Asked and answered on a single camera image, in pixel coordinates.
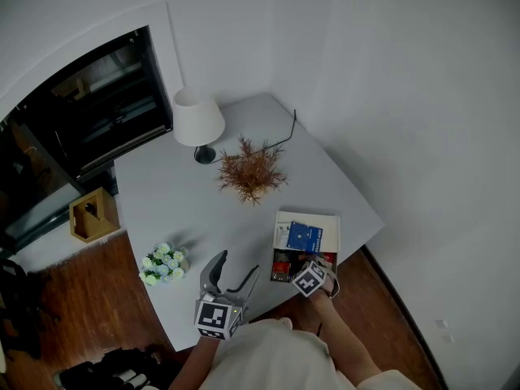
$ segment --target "gray tabletop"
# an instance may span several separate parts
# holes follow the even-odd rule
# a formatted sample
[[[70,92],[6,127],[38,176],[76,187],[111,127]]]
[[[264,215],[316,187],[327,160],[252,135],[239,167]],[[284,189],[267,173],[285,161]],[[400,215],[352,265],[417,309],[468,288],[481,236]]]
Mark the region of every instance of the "gray tabletop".
[[[224,134],[212,145],[217,152],[239,152],[243,134],[260,146],[283,140],[293,118],[271,95],[248,98],[223,109]],[[252,319],[296,294],[291,284],[270,281],[275,216],[278,210],[340,216],[344,261],[382,226],[350,180],[299,124],[284,144],[279,168],[289,182],[270,192],[260,206],[241,204],[231,190],[219,192],[218,163],[201,165],[193,148],[176,142],[171,132],[115,161],[119,199],[138,264],[154,244],[172,241],[189,249],[186,277],[171,284],[147,286],[152,305],[175,350],[197,343],[193,311],[199,274],[218,252],[228,250],[220,288],[236,287],[256,264],[261,274],[249,299]]]

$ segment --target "blue booklet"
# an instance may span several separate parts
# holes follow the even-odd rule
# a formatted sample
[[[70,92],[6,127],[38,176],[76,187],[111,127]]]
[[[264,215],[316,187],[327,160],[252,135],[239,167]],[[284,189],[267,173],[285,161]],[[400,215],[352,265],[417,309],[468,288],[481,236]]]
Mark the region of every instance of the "blue booklet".
[[[319,246],[322,242],[323,229],[310,227],[305,224],[291,222],[287,246],[290,249],[307,251],[309,253],[319,253]]]

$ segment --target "dried plant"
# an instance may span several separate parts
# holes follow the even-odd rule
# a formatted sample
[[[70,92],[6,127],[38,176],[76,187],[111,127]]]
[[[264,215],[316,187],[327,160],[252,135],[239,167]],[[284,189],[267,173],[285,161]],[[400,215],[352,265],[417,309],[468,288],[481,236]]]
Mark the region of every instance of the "dried plant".
[[[243,136],[239,140],[241,154],[229,156],[222,152],[222,167],[215,181],[219,182],[220,190],[235,188],[240,202],[259,204],[268,189],[279,189],[281,184],[287,184],[287,175],[276,169],[276,161],[283,150],[281,146],[267,149],[267,141],[264,141],[262,148],[255,151],[251,140]]]

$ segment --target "wooden floor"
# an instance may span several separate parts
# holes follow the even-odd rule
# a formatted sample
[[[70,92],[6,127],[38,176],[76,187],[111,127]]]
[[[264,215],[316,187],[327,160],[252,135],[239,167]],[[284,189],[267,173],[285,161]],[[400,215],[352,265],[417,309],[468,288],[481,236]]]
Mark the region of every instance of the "wooden floor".
[[[13,390],[56,389],[52,376],[85,361],[99,361],[107,351],[162,347],[165,357],[184,360],[189,351],[175,353],[143,283],[126,234],[78,253],[44,270],[52,276],[43,301],[61,317],[45,321],[42,356],[10,351],[6,379]],[[340,265],[340,295],[335,306],[366,345],[378,366],[398,369],[423,390],[441,388],[408,323],[361,252]],[[294,326],[318,330],[316,314],[302,297],[294,297],[262,316],[290,316]]]

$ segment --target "open box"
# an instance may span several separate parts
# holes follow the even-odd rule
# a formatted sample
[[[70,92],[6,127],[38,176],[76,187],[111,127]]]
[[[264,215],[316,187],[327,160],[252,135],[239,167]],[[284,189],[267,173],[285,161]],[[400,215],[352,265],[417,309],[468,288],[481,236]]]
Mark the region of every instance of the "open box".
[[[71,234],[89,243],[119,230],[115,199],[103,188],[69,205]]]
[[[311,227],[322,228],[319,253],[305,253],[284,247],[282,231],[291,222],[302,223]],[[335,215],[300,214],[278,211],[276,213],[275,235],[273,239],[273,267],[271,281],[290,283],[300,271],[305,261],[316,261],[337,273],[337,256],[340,251],[340,217]]]

